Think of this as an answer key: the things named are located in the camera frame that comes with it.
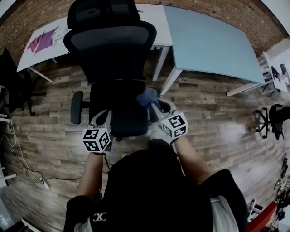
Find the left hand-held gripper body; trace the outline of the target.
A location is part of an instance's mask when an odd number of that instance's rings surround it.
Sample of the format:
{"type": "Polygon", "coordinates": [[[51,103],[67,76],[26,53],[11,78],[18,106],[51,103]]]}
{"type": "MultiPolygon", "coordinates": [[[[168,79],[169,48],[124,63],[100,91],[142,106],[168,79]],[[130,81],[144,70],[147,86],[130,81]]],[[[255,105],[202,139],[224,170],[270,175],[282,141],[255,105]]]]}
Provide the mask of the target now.
{"type": "Polygon", "coordinates": [[[82,132],[82,143],[86,151],[92,153],[111,152],[111,126],[96,126],[90,123],[82,132]]]}

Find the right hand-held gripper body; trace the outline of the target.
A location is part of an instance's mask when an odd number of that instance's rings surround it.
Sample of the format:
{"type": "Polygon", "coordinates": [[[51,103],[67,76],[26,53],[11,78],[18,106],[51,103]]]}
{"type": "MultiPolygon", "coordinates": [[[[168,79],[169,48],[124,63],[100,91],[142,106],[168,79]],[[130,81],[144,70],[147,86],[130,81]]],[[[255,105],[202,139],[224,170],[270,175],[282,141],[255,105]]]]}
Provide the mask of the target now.
{"type": "Polygon", "coordinates": [[[160,121],[162,131],[173,140],[187,134],[188,122],[183,112],[170,115],[166,119],[160,121]]]}

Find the blue-grey cloth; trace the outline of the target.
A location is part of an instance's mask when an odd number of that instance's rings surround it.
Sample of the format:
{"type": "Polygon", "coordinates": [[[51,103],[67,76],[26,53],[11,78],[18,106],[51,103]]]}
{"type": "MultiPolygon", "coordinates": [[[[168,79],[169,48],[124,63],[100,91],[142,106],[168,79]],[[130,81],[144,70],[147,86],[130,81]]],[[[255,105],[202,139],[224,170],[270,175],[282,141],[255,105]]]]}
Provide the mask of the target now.
{"type": "Polygon", "coordinates": [[[142,106],[148,106],[151,103],[160,106],[157,98],[157,91],[152,88],[146,88],[143,93],[136,97],[136,99],[142,106]]]}

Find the person's right forearm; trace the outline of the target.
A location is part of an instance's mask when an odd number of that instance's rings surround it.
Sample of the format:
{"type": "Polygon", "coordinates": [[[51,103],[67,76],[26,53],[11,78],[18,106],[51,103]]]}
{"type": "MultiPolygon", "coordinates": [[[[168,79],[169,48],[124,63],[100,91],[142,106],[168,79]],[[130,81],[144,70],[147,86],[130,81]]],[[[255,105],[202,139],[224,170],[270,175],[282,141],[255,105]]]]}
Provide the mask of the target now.
{"type": "Polygon", "coordinates": [[[206,161],[194,149],[186,136],[179,137],[174,146],[185,175],[201,185],[212,172],[206,161]]]}

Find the person's left forearm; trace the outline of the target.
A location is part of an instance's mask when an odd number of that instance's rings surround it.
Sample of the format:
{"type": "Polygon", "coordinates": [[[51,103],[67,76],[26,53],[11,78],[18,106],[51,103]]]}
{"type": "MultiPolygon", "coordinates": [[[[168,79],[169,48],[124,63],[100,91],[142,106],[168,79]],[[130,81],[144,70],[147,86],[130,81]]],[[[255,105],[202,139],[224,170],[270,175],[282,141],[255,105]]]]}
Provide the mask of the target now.
{"type": "Polygon", "coordinates": [[[96,202],[102,192],[103,157],[90,153],[77,188],[77,196],[87,196],[96,202]]]}

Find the purple cloth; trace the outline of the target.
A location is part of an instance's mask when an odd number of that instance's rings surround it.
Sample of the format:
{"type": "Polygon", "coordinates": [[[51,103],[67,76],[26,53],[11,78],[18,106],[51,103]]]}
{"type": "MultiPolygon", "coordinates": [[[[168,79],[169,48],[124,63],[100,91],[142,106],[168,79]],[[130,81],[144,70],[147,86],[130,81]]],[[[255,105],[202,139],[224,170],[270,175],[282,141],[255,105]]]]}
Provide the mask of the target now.
{"type": "Polygon", "coordinates": [[[35,54],[37,52],[40,52],[43,49],[46,49],[46,48],[48,48],[48,47],[50,47],[50,46],[53,45],[53,35],[54,35],[54,32],[55,32],[55,30],[53,29],[53,30],[50,30],[48,32],[44,32],[41,35],[40,41],[39,41],[39,43],[37,45],[37,48],[36,48],[36,50],[34,52],[35,54]]]}

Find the pink cloth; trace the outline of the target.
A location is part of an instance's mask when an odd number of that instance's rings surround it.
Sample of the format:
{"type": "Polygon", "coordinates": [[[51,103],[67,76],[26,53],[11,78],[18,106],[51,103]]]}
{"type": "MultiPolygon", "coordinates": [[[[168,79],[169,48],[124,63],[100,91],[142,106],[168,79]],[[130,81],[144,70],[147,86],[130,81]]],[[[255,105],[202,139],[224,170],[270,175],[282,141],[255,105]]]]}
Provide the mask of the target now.
{"type": "Polygon", "coordinates": [[[38,44],[40,43],[42,37],[43,37],[43,34],[40,35],[40,36],[38,36],[38,37],[35,37],[35,38],[32,40],[32,42],[30,42],[30,43],[28,44],[27,49],[28,49],[28,50],[30,49],[31,52],[34,52],[34,51],[36,50],[38,44]]]}

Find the black mesh office chair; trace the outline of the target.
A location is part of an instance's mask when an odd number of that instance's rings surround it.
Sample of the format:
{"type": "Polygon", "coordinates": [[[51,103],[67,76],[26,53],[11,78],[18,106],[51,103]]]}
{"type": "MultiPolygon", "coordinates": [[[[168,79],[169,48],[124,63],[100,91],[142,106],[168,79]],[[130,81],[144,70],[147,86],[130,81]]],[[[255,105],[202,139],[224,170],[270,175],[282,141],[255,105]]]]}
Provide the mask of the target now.
{"type": "Polygon", "coordinates": [[[140,19],[134,0],[75,0],[67,25],[64,45],[91,86],[89,100],[82,100],[89,123],[108,109],[111,136],[146,134],[148,108],[136,97],[146,89],[144,67],[156,28],[140,19]]]}

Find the white power strip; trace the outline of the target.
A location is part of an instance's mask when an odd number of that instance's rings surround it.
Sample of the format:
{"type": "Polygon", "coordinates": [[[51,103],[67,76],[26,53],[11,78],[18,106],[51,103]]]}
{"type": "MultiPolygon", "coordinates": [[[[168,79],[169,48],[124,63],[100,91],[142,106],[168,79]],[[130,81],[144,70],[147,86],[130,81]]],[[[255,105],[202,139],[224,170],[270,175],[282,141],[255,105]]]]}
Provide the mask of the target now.
{"type": "Polygon", "coordinates": [[[51,188],[50,188],[49,184],[43,178],[40,178],[40,183],[41,183],[42,188],[45,191],[51,192],[51,188]]]}

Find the person's black-clothed body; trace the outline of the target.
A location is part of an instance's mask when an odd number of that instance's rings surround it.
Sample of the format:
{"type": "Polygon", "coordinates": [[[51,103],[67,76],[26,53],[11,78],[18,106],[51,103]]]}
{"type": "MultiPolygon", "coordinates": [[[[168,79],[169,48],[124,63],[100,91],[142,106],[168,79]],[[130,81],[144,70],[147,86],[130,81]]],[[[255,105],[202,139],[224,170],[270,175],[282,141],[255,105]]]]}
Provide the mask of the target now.
{"type": "Polygon", "coordinates": [[[67,203],[63,232],[246,232],[247,204],[231,172],[201,185],[187,177],[174,145],[148,143],[121,158],[94,202],[67,203]]]}

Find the white table with grommet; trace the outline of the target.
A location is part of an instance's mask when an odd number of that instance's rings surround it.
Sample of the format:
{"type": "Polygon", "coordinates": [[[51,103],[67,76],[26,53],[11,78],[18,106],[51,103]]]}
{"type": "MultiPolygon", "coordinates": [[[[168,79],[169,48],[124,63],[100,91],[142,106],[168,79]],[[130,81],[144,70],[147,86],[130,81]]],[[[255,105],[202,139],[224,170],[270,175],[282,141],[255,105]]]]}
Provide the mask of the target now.
{"type": "Polygon", "coordinates": [[[157,31],[155,41],[152,45],[152,48],[158,48],[160,50],[152,77],[152,80],[156,81],[159,77],[169,49],[173,45],[164,6],[152,4],[136,4],[136,7],[141,20],[152,24],[157,31]]]}

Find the curved white table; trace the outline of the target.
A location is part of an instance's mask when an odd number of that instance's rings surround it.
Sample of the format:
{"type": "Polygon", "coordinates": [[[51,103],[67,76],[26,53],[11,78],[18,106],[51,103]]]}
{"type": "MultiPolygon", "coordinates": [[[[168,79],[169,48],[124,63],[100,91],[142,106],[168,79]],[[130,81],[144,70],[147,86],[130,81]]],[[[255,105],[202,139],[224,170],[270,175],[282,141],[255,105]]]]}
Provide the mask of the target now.
{"type": "Polygon", "coordinates": [[[47,61],[47,60],[53,60],[56,61],[55,58],[59,57],[59,56],[63,56],[69,53],[69,51],[66,49],[64,43],[63,43],[63,39],[59,39],[59,40],[53,40],[53,45],[43,49],[40,52],[37,52],[36,54],[34,52],[31,52],[31,50],[27,49],[27,46],[30,42],[32,42],[32,40],[35,37],[38,37],[40,35],[42,35],[44,32],[48,32],[50,30],[56,30],[56,28],[58,26],[68,26],[67,25],[67,17],[63,17],[60,18],[56,21],[53,21],[37,30],[35,30],[28,43],[26,44],[26,47],[23,51],[23,54],[20,58],[18,67],[17,67],[17,72],[20,72],[22,70],[25,69],[30,69],[31,71],[35,72],[36,74],[38,74],[39,76],[41,76],[42,78],[46,79],[47,81],[49,81],[50,83],[53,82],[53,80],[51,80],[50,78],[48,78],[47,76],[43,75],[41,72],[39,72],[38,70],[36,70],[34,68],[34,65],[47,61]]]}

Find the black office chair without headrest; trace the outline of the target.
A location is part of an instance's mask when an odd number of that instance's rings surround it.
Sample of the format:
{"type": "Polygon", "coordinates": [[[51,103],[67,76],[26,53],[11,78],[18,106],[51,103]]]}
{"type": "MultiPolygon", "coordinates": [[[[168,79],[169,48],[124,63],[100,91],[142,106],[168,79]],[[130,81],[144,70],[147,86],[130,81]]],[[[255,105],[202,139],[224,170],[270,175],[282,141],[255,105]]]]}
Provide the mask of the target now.
{"type": "Polygon", "coordinates": [[[31,97],[46,96],[46,92],[35,92],[39,80],[40,76],[32,80],[31,74],[26,70],[17,72],[17,67],[5,48],[0,55],[0,89],[8,91],[8,102],[5,102],[4,95],[0,93],[0,109],[8,108],[11,114],[16,109],[24,110],[28,106],[30,115],[35,116],[31,97]]]}

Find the white and green packet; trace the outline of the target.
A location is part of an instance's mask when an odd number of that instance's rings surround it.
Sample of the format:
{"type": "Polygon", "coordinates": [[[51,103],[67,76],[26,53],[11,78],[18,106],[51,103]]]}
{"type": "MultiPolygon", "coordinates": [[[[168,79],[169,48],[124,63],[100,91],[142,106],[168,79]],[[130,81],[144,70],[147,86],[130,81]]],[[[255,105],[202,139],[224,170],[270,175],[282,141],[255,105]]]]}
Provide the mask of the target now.
{"type": "Polygon", "coordinates": [[[58,26],[53,34],[54,40],[62,39],[68,31],[67,26],[58,26]]]}

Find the red panel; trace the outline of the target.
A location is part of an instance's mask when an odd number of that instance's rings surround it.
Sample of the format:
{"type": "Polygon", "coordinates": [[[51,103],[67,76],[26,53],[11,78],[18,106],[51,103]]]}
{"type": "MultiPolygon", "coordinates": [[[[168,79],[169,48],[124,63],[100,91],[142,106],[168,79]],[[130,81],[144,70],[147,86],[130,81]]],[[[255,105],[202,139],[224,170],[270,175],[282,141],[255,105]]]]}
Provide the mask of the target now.
{"type": "Polygon", "coordinates": [[[248,223],[246,232],[261,232],[274,215],[277,205],[277,202],[271,202],[261,213],[248,223]]]}

